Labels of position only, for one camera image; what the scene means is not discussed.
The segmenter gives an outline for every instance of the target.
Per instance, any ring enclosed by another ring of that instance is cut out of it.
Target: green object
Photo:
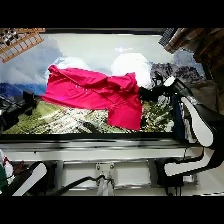
[[[7,181],[7,176],[5,173],[5,169],[0,165],[0,190],[2,191],[2,189],[8,185],[8,181]]]

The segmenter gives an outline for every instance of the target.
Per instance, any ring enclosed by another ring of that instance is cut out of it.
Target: red cloth
[[[108,77],[78,68],[49,67],[50,76],[42,99],[73,108],[108,110],[108,124],[140,130],[142,105],[135,73]]]

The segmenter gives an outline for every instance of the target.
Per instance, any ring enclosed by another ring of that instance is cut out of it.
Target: metal bracket
[[[111,179],[111,181],[101,178],[97,182],[98,191],[97,196],[114,196],[114,163],[97,163],[96,164],[97,176],[104,175],[105,178]]]

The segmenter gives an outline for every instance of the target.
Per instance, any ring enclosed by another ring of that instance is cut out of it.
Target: folded red fabric
[[[142,104],[135,73],[108,77],[78,68],[49,67],[50,76],[42,99],[73,108],[108,110],[108,124],[140,130]]]

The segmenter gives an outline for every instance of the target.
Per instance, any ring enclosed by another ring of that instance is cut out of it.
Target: red object
[[[78,68],[49,67],[50,76],[42,99],[73,108],[108,110],[108,124],[140,130],[142,104],[135,73],[108,77]]]

